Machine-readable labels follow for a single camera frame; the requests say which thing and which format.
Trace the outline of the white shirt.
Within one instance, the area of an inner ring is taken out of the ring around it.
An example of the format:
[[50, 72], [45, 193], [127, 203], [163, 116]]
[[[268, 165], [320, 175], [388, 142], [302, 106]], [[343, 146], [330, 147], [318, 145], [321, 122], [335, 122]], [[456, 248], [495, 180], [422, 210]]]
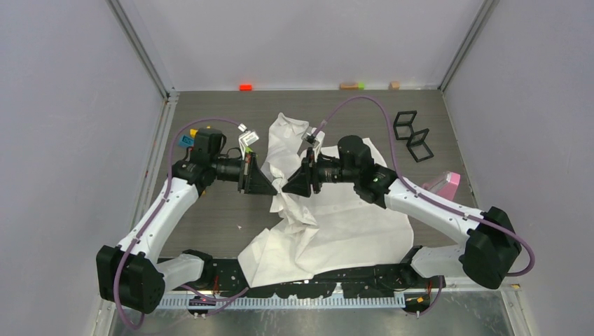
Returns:
[[325, 184], [311, 197], [278, 192], [270, 212], [281, 221], [237, 257], [251, 288], [399, 263], [413, 246], [407, 215], [364, 202], [351, 183]]

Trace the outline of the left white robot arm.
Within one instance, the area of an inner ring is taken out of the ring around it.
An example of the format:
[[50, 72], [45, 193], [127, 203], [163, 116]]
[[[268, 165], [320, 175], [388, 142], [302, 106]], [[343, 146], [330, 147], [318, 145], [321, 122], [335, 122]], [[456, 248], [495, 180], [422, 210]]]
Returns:
[[149, 314], [163, 295], [187, 283], [208, 289], [215, 272], [204, 253], [189, 250], [159, 262], [163, 246], [183, 215], [214, 181], [237, 184], [240, 193], [276, 195], [248, 148], [258, 141], [253, 130], [240, 125], [237, 157], [222, 153], [226, 136], [218, 129], [200, 128], [186, 156], [171, 166], [163, 188], [132, 231], [115, 246], [103, 246], [96, 263], [99, 293], [105, 300]]

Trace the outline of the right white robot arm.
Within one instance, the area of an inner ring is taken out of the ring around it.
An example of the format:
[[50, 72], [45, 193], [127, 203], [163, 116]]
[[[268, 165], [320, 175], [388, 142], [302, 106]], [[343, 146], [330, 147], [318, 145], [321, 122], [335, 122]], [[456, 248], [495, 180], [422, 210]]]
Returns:
[[311, 197], [325, 183], [351, 183], [365, 202], [398, 211], [442, 232], [452, 246], [419, 248], [400, 268], [400, 278], [418, 287], [427, 278], [467, 276], [498, 289], [522, 251], [507, 213], [495, 206], [481, 211], [438, 196], [375, 162], [370, 147], [355, 135], [338, 142], [338, 154], [317, 154], [309, 147], [301, 166], [282, 187], [285, 193]]

